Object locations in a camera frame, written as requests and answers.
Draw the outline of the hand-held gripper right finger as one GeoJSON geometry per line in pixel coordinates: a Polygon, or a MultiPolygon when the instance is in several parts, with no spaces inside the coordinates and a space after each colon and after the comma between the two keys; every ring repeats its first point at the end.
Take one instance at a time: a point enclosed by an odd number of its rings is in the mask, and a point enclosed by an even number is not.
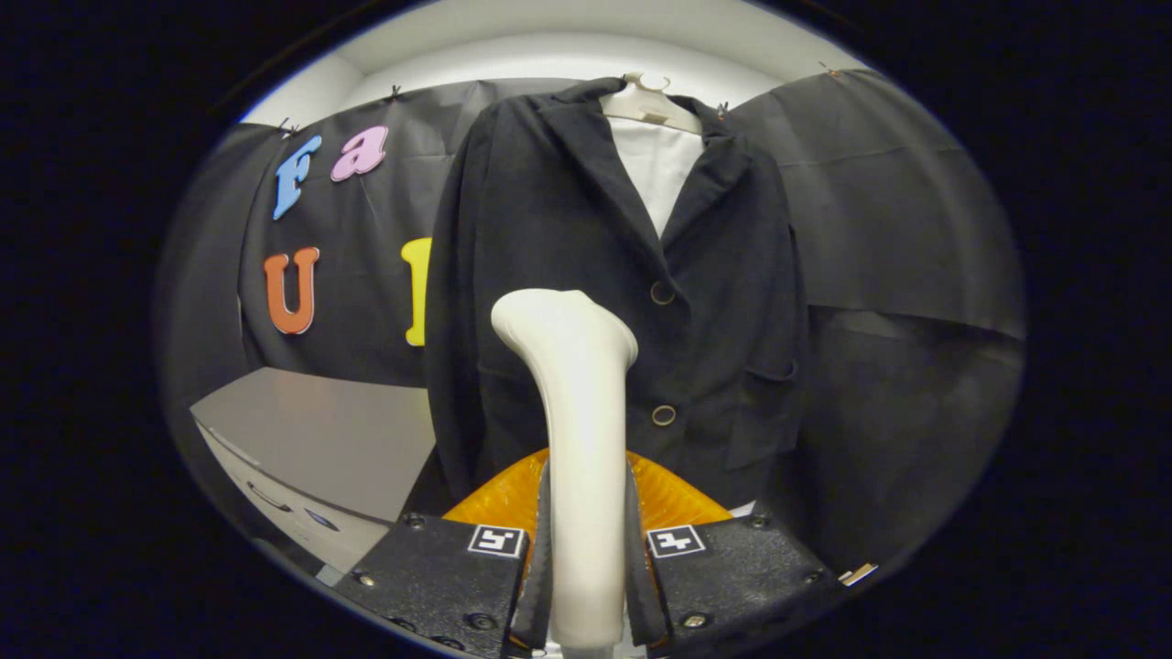
{"type": "Polygon", "coordinates": [[[653,460],[626,458],[626,604],[649,655],[752,654],[845,600],[774,510],[732,516],[653,460]]]}

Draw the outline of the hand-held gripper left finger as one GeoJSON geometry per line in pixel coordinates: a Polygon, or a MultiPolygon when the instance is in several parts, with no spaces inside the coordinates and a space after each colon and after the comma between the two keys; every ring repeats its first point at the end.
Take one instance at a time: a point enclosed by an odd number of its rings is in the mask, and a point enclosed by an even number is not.
{"type": "Polygon", "coordinates": [[[410,509],[335,584],[364,617],[456,658],[531,658],[552,604],[548,451],[522,458],[450,512],[410,509]]]}

